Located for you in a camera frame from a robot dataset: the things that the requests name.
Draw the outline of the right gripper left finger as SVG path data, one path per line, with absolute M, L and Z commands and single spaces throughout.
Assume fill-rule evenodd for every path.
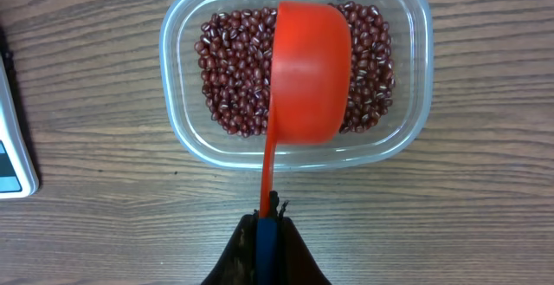
M 255 240 L 258 215 L 242 216 L 202 285 L 253 285 L 255 280 Z

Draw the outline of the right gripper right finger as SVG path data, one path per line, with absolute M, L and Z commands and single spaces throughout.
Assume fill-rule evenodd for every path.
M 279 205 L 277 191 L 269 194 L 269 216 L 277 223 L 276 283 L 280 285 L 331 285 L 307 248 L 290 217 L 284 213 L 288 202 Z

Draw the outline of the red scoop with blue handle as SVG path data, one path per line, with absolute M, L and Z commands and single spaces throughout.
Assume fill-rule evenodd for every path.
M 260 284 L 272 284 L 276 277 L 277 223 L 270 217 L 275 148 L 333 138 L 344 118 L 350 72 L 351 35 L 345 17 L 322 3 L 280 2 L 255 242 Z

